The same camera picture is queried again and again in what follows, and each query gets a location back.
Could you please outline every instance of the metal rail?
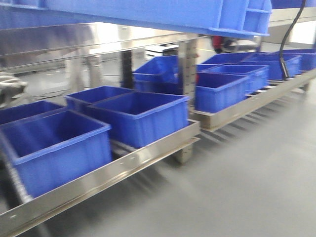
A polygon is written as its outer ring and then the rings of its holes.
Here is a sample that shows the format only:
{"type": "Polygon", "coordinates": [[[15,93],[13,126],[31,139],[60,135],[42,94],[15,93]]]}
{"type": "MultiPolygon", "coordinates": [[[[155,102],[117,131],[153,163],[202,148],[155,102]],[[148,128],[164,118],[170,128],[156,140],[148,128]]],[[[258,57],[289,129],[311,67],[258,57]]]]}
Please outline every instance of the metal rail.
{"type": "Polygon", "coordinates": [[[0,215],[0,236],[17,236],[146,167],[192,145],[199,122],[0,215]]]}
{"type": "Polygon", "coordinates": [[[264,92],[262,91],[215,114],[194,111],[191,114],[191,118],[200,121],[203,130],[215,131],[280,98],[291,90],[307,85],[314,78],[316,78],[316,69],[279,83],[264,92]]]}

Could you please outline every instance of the metal leg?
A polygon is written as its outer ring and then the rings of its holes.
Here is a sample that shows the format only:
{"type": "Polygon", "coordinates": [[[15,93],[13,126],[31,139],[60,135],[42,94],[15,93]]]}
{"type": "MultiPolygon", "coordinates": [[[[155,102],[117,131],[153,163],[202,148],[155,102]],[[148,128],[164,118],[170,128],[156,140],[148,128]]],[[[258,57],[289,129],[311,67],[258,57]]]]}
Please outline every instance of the metal leg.
{"type": "Polygon", "coordinates": [[[309,83],[303,85],[303,86],[301,87],[301,89],[302,89],[303,91],[307,92],[307,91],[310,89],[310,84],[311,84],[311,83],[309,82],[309,83]]]}
{"type": "Polygon", "coordinates": [[[185,164],[192,157],[193,145],[188,145],[187,147],[179,150],[173,154],[174,158],[180,164],[185,164]]]}
{"type": "Polygon", "coordinates": [[[180,42],[179,44],[179,79],[183,94],[190,97],[189,111],[194,110],[196,85],[197,40],[180,42]]]}
{"type": "Polygon", "coordinates": [[[90,88],[102,86],[102,59],[101,55],[86,57],[89,68],[90,88]]]}
{"type": "Polygon", "coordinates": [[[81,59],[66,60],[65,66],[66,78],[69,81],[70,91],[77,92],[84,90],[81,59]]]}
{"type": "Polygon", "coordinates": [[[133,71],[132,71],[132,51],[123,51],[120,53],[121,65],[121,85],[125,88],[133,88],[133,71]]]}

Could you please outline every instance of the black cable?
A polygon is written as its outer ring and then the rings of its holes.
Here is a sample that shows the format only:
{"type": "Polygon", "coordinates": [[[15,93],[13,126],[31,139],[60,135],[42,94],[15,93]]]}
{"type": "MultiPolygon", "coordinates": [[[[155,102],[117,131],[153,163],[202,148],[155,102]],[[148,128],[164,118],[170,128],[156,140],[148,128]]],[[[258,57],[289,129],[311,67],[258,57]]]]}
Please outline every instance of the black cable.
{"type": "Polygon", "coordinates": [[[282,40],[282,43],[281,43],[281,47],[280,47],[280,51],[279,51],[279,61],[280,61],[280,67],[281,67],[281,70],[282,70],[282,78],[283,80],[287,80],[288,78],[290,78],[290,74],[288,72],[288,69],[287,69],[287,66],[286,66],[286,62],[284,60],[284,57],[283,57],[283,49],[284,49],[284,45],[285,45],[285,42],[288,38],[288,36],[290,35],[293,27],[295,26],[295,24],[297,23],[298,19],[300,18],[303,10],[304,10],[304,7],[306,5],[306,0],[302,0],[302,5],[300,7],[300,10],[298,11],[293,23],[290,25],[290,27],[288,28],[283,40],[282,40]]]}

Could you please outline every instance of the overhead shelf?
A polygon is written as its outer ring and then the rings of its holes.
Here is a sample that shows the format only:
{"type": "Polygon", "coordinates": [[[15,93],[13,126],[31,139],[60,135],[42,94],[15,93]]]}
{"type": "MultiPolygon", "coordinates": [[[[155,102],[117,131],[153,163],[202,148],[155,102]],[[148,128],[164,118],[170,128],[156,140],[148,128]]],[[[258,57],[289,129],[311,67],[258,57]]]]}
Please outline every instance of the overhead shelf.
{"type": "MultiPolygon", "coordinates": [[[[274,9],[270,17],[269,27],[290,25],[299,8],[274,9]]],[[[316,21],[316,7],[306,7],[298,22],[316,21]]]]}
{"type": "Polygon", "coordinates": [[[0,70],[186,41],[197,34],[110,23],[0,31],[0,70]]]}

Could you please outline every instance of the blue plastic bin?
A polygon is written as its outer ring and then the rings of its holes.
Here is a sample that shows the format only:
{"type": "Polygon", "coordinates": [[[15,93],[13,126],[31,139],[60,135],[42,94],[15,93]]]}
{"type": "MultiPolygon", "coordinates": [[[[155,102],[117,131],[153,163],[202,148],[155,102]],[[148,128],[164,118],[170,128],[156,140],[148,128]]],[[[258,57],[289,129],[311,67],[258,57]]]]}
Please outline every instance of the blue plastic bin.
{"type": "Polygon", "coordinates": [[[3,10],[111,22],[180,32],[247,38],[266,36],[270,0],[0,0],[3,10]]]}
{"type": "MultiPolygon", "coordinates": [[[[291,77],[301,73],[302,56],[285,55],[284,60],[291,77]]],[[[240,65],[268,65],[270,66],[269,79],[282,80],[282,71],[279,64],[279,58],[276,54],[262,54],[247,58],[240,65]]]]}
{"type": "MultiPolygon", "coordinates": [[[[273,9],[298,8],[302,5],[302,0],[271,0],[273,9]]],[[[316,0],[307,0],[306,7],[316,6],[316,0]]]]}
{"type": "Polygon", "coordinates": [[[141,92],[182,95],[182,89],[178,83],[160,83],[145,80],[134,80],[134,88],[135,90],[141,92]]]}
{"type": "Polygon", "coordinates": [[[114,86],[101,86],[66,95],[65,99],[69,109],[86,114],[86,107],[92,103],[131,92],[133,92],[132,89],[114,86]]]}
{"type": "Polygon", "coordinates": [[[45,14],[45,12],[11,11],[7,10],[7,8],[1,7],[1,0],[0,16],[0,30],[91,22],[91,20],[89,21],[87,19],[78,20],[75,18],[58,17],[55,15],[45,14]]]}
{"type": "Polygon", "coordinates": [[[65,111],[0,128],[0,145],[38,197],[109,162],[108,124],[65,111]]]}
{"type": "Polygon", "coordinates": [[[301,70],[309,71],[316,68],[316,50],[315,49],[289,49],[283,51],[284,55],[302,56],[301,70]]]}
{"type": "Polygon", "coordinates": [[[110,138],[136,148],[188,125],[187,96],[134,92],[89,106],[112,126],[110,138]]]}
{"type": "Polygon", "coordinates": [[[135,80],[178,83],[178,56],[157,56],[133,73],[135,80]]]}
{"type": "Polygon", "coordinates": [[[197,72],[212,68],[221,64],[235,64],[249,58],[254,53],[221,53],[215,54],[206,61],[197,64],[197,72]]]}
{"type": "Polygon", "coordinates": [[[246,98],[249,76],[198,73],[195,109],[216,113],[246,98]]]}
{"type": "Polygon", "coordinates": [[[206,69],[209,69],[209,68],[214,68],[214,67],[217,67],[217,66],[221,66],[221,65],[225,65],[225,64],[197,64],[197,72],[202,72],[206,69]]]}
{"type": "Polygon", "coordinates": [[[55,114],[64,110],[65,107],[51,103],[49,101],[41,100],[30,104],[11,107],[0,110],[0,125],[26,119],[35,115],[47,116],[55,114]]]}
{"type": "Polygon", "coordinates": [[[252,93],[269,84],[269,66],[223,65],[202,71],[204,73],[223,73],[249,76],[246,93],[252,93]]]}

